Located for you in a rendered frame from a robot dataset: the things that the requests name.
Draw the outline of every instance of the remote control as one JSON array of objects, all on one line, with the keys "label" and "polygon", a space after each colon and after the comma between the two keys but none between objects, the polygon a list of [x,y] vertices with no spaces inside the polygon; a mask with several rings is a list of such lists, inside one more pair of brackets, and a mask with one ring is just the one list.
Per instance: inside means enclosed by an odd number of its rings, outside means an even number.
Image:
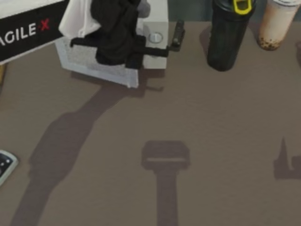
[{"label": "remote control", "polygon": [[18,165],[18,159],[11,153],[0,150],[0,186]]}]

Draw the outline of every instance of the yellow lid loop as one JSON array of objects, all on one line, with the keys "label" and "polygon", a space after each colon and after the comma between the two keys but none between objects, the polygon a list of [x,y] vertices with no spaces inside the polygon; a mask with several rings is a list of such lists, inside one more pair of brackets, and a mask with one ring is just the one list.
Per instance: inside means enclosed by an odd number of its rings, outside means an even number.
[{"label": "yellow lid loop", "polygon": [[234,11],[239,15],[246,15],[252,10],[252,0],[233,0]]}]

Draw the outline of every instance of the red x logo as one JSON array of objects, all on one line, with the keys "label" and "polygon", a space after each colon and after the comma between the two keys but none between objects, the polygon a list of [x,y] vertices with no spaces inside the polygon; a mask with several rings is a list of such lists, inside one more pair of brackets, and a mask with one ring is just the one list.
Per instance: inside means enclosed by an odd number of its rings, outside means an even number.
[{"label": "red x logo", "polygon": [[43,30],[49,30],[49,18],[47,18],[46,20],[41,20],[41,24],[42,24],[42,27],[41,27],[41,31]]}]

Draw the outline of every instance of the round knob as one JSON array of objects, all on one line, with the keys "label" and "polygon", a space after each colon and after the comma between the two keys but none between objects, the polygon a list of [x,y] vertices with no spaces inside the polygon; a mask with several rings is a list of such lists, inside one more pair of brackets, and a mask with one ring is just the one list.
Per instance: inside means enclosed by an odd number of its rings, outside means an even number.
[{"label": "round knob", "polygon": [[160,33],[152,33],[149,36],[149,40],[151,43],[158,44],[163,40],[163,35]]}]

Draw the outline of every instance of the black tumbler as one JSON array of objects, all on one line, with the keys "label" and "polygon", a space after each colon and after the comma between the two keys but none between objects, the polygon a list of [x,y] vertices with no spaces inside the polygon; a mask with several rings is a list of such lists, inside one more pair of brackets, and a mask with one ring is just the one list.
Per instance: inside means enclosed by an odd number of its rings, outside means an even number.
[{"label": "black tumbler", "polygon": [[208,64],[218,70],[230,70],[236,60],[256,0],[213,0]]}]

